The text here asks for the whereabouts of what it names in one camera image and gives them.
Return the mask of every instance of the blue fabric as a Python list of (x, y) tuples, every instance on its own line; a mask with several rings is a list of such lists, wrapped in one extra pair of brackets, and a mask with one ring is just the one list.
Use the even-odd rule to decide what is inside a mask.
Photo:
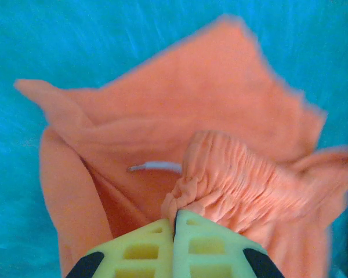
[[(14, 80), (102, 86), (222, 13), (241, 16), (274, 70), (329, 112), (319, 147), (348, 143), (348, 0), (0, 0), (0, 277), (60, 276), (39, 186), (46, 121)], [(348, 278), (348, 209), (332, 238), (331, 277)]]

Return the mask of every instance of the orange cloth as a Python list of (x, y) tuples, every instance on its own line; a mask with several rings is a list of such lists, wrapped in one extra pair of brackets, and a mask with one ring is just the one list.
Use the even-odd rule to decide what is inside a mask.
[[(50, 123), (41, 184), (63, 276), (92, 247), (187, 207), (261, 243), (287, 278), (325, 277), (348, 150), (312, 154), (325, 115), (274, 76), (239, 21), (101, 89), (16, 87)], [(183, 176), (127, 171), (150, 160), (183, 162)]]

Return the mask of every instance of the orange dress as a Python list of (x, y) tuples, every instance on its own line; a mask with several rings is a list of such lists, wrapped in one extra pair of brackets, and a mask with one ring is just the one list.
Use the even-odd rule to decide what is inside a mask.
[[(100, 89), (15, 85), (44, 111), (41, 185), (63, 276), (92, 247), (191, 209), (260, 243), (287, 278), (325, 277), (348, 148), (314, 153), (325, 113), (222, 17)], [(182, 176), (134, 171), (182, 163)]]

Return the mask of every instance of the black plastic part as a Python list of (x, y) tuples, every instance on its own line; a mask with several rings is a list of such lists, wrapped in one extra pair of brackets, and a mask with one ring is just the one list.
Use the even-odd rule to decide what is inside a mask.
[(104, 258), (102, 252), (94, 252), (82, 257), (66, 278), (92, 278)]
[(268, 255), (251, 248), (243, 251), (257, 278), (284, 278)]

